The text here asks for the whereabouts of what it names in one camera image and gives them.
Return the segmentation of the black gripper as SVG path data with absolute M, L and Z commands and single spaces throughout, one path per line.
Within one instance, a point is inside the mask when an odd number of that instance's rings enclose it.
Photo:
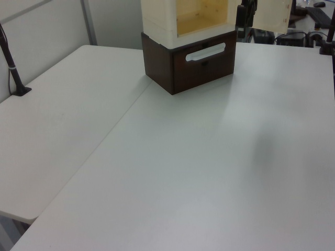
M 252 27 L 255 11 L 258 7 L 258 0 L 242 0 L 241 5 L 237 6 L 236 26 L 237 27 Z

